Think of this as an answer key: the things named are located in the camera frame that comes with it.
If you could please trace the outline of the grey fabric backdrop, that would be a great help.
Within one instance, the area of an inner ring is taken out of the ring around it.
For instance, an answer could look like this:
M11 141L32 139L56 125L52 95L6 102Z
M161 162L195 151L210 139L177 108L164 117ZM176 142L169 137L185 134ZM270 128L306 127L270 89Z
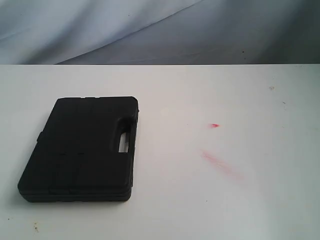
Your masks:
M317 64L317 0L3 0L2 64Z

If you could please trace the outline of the black plastic tool case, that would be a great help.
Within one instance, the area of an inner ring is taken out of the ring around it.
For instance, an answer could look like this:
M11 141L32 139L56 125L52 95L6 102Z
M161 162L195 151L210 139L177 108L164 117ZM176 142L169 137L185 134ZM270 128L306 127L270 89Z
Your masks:
M131 197L139 103L133 96L59 98L17 184L31 203Z

